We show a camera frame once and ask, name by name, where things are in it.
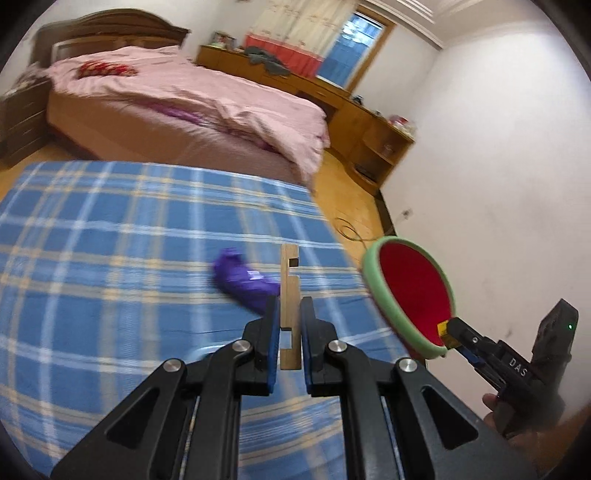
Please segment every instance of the yellow tape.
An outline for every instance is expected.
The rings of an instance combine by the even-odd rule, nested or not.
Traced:
[[[449,322],[449,320],[437,324],[437,333],[439,334],[439,338],[443,341],[444,345],[451,350],[461,346],[462,344],[447,332],[447,322]]]

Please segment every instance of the wooden floor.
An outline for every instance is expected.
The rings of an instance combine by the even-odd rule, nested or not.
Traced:
[[[18,163],[15,167],[0,167],[0,199],[12,187],[15,179],[25,166],[46,160],[71,160],[73,157],[55,144],[49,144]],[[363,238],[374,238],[384,234],[379,221],[374,198],[359,187],[345,172],[341,162],[329,153],[324,154],[324,162],[316,177],[314,198],[320,209],[334,227],[344,225],[336,218],[351,222]],[[337,238],[349,253],[353,263],[359,265],[365,248],[361,242],[352,242],[336,233]]]

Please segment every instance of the plaid blanket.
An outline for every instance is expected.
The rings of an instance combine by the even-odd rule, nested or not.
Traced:
[[[224,247],[279,280],[300,246],[317,316],[371,356],[405,354],[306,189],[199,168],[29,166],[0,204],[0,419],[32,465],[57,461],[163,360],[200,359],[258,316],[217,291]],[[342,479],[337,399],[278,372],[243,399],[241,479]]]

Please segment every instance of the bed mattress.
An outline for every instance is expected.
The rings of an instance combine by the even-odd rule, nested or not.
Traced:
[[[301,184],[296,165],[277,153],[127,101],[52,91],[47,121],[101,160],[215,168]]]
[[[318,318],[370,356],[407,354],[300,186],[156,164],[33,164],[0,203],[0,420],[49,473],[168,358],[195,361],[258,317],[212,284],[234,247],[279,280],[280,244]],[[244,397],[239,478],[346,477],[339,400],[301,371]]]

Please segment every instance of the curtain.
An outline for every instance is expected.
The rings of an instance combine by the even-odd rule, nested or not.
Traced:
[[[358,0],[271,0],[244,45],[264,48],[293,73],[314,77],[358,4]]]

